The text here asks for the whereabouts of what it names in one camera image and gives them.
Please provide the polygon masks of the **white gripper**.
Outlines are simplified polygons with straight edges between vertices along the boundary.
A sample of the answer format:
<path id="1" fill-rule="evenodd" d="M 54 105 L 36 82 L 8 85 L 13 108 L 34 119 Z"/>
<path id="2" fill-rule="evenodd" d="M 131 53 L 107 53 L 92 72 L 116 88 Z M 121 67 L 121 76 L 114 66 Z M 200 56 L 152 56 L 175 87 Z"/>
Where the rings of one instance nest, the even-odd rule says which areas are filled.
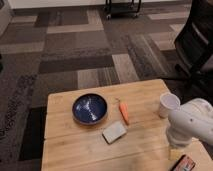
<path id="1" fill-rule="evenodd" d="M 169 159 L 178 160 L 184 154 L 184 150 L 178 148 L 187 147 L 191 143 L 192 138 L 184 134 L 181 134 L 180 132 L 174 130 L 173 128 L 168 128 L 166 130 L 166 136 L 171 146 L 169 148 Z"/>

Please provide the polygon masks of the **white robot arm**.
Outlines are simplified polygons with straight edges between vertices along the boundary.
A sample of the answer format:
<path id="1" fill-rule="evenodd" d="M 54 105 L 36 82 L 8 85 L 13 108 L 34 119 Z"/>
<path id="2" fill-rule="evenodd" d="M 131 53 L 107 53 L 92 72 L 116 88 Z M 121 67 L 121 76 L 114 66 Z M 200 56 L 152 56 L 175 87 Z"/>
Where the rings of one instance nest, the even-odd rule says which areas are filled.
<path id="1" fill-rule="evenodd" d="M 213 105 L 207 100 L 195 98 L 180 105 L 169 112 L 168 121 L 170 159 L 179 157 L 193 138 L 213 145 Z"/>

